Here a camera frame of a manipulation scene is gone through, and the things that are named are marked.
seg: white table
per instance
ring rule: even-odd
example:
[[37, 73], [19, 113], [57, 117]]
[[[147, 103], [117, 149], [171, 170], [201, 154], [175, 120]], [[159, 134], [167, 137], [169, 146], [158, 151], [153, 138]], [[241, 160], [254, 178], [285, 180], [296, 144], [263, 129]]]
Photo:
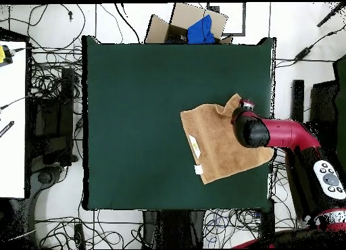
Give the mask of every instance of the white table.
[[[26, 47], [24, 42], [0, 41], [9, 49]], [[0, 67], [0, 107], [25, 97], [26, 50], [16, 53], [13, 63]], [[0, 197], [24, 198], [25, 99], [0, 114], [0, 131], [14, 125], [0, 138]]]

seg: towel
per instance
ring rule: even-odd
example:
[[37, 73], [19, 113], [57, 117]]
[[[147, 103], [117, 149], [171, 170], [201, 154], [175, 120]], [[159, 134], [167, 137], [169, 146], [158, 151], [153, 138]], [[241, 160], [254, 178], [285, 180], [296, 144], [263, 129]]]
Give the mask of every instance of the towel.
[[194, 25], [187, 29], [188, 44], [212, 44], [215, 42], [214, 35], [210, 32], [212, 29], [212, 19], [208, 14]]
[[258, 167], [274, 155], [272, 148], [246, 148], [238, 142], [230, 120], [240, 99], [235, 94], [225, 107], [203, 104], [180, 113], [196, 174], [204, 184]]

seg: brown towel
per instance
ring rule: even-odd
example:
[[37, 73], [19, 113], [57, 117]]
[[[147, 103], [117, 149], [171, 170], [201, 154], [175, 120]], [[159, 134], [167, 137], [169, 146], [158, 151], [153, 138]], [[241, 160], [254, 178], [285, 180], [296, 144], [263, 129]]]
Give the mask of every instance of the brown towel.
[[204, 184], [260, 166], [274, 154], [272, 148], [251, 149], [237, 141], [230, 119], [240, 99], [235, 94], [225, 107], [203, 104], [180, 113], [196, 165], [203, 170]]

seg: blue cloth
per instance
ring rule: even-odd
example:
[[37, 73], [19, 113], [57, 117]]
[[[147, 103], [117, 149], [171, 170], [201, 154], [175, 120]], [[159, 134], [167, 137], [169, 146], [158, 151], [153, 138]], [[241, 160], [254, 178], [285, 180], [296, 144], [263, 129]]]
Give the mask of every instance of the blue cloth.
[[187, 29], [188, 44], [212, 44], [215, 42], [214, 35], [210, 32], [212, 19], [208, 14], [200, 21]]

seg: power adapter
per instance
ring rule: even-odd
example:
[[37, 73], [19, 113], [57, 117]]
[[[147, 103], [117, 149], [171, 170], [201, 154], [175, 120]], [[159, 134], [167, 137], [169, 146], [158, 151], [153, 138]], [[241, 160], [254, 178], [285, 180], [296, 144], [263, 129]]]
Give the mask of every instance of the power adapter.
[[296, 61], [302, 60], [306, 55], [308, 55], [308, 54], [311, 52], [310, 49], [311, 49], [310, 47], [304, 48], [302, 51], [300, 51], [300, 52], [295, 56], [295, 60], [296, 60]]

